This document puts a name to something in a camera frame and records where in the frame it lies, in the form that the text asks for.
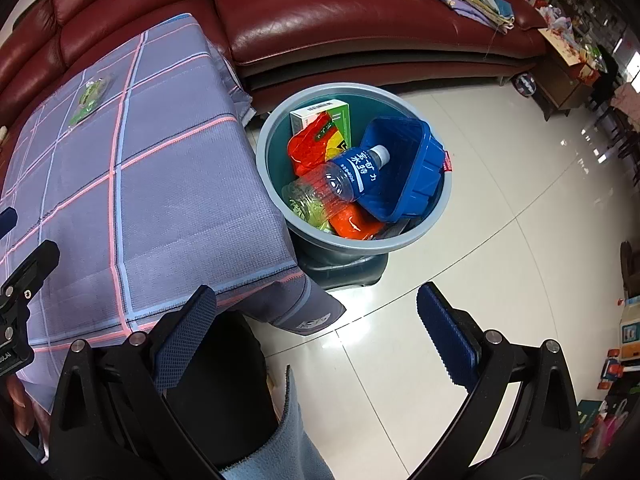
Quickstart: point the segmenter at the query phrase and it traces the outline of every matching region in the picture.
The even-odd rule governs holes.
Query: white tile floor
[[[615,157],[598,162],[608,137],[589,126],[588,110],[545,122],[510,85],[402,97],[449,150],[443,216],[390,255],[378,284],[334,292],[347,313],[329,329],[304,338],[252,323],[274,377],[293,366],[306,430],[338,480],[406,478],[465,398],[416,313],[428,280],[484,330],[532,346],[556,338],[577,399],[599,396],[600,367],[618,342],[620,242],[640,230],[630,177]],[[258,133],[248,134],[254,145]],[[491,454],[515,394],[478,459]]]

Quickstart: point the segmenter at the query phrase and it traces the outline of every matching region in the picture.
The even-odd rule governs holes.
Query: blue bottle label
[[[378,167],[363,148],[351,148],[332,158],[331,162],[340,166],[349,177],[355,199],[373,188],[378,180]]]

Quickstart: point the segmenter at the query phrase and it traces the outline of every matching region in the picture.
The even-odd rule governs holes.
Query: sofa backrest
[[[40,0],[0,46],[0,126],[44,99],[82,54],[115,30],[181,0]]]

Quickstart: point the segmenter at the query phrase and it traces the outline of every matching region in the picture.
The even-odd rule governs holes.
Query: red snack bag
[[[287,144],[287,153],[297,176],[303,176],[346,149],[344,137],[327,112],[319,114],[309,126],[291,137]]]
[[[350,203],[338,214],[333,215],[329,218],[329,223],[342,238],[351,240],[369,240],[385,226],[357,202]]]

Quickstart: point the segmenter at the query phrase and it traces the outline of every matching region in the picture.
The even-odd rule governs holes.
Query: trash can
[[[379,116],[406,116],[429,121],[409,103],[380,88],[357,83],[330,83],[305,89],[283,101],[260,131],[256,150],[258,173],[292,231],[301,268],[324,288],[370,285],[382,275],[387,253],[415,242],[440,218],[451,193],[451,172],[444,172],[424,215],[415,222],[417,225],[398,236],[383,240],[350,240],[312,227],[296,216],[280,196],[282,187],[295,179],[287,155],[287,143],[292,136],[289,113],[327,99],[340,99],[349,104],[353,146],[360,145],[367,125]],[[442,144],[437,132],[433,135]]]

